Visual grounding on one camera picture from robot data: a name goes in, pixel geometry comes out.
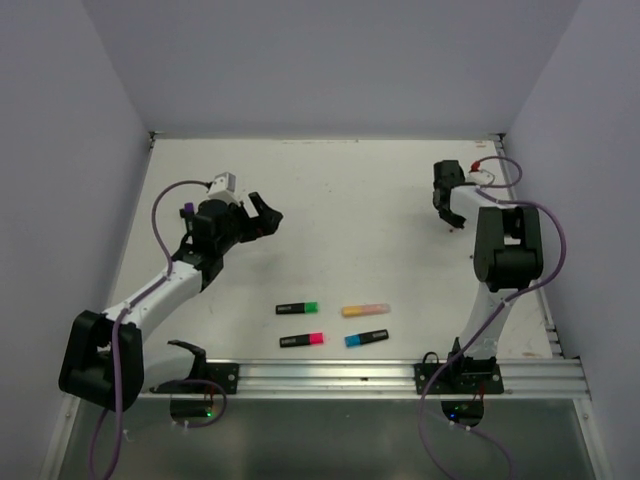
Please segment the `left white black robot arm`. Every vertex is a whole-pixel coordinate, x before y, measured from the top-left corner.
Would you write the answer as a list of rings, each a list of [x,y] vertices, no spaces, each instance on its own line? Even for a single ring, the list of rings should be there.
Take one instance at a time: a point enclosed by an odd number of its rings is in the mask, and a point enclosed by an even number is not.
[[[204,349],[172,340],[167,355],[150,356],[144,344],[176,309],[209,287],[232,247],[276,233],[283,214],[256,192],[248,198],[254,216],[242,203],[222,199],[184,206],[186,232],[170,266],[129,299],[74,319],[58,378],[61,391],[116,412],[148,390],[169,386],[193,393],[210,381]]]

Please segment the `orange pink highlighter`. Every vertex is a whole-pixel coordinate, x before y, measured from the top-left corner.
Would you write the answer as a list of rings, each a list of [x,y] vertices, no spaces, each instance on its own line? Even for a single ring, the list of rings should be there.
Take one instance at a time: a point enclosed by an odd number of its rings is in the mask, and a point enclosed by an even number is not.
[[[387,314],[391,307],[387,303],[349,305],[341,308],[341,315],[344,318],[355,318],[362,316],[373,316]]]

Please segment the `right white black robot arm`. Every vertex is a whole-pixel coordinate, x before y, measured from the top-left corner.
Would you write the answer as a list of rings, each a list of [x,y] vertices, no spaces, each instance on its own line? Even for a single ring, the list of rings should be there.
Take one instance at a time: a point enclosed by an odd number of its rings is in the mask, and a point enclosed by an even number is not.
[[[464,358],[445,369],[449,387],[464,393],[481,380],[481,370],[473,360],[496,357],[516,296],[542,274],[540,219],[535,207],[502,204],[483,196],[481,187],[466,177],[456,160],[434,165],[433,206],[450,227],[475,232],[472,260],[479,286],[469,320],[454,347]]]

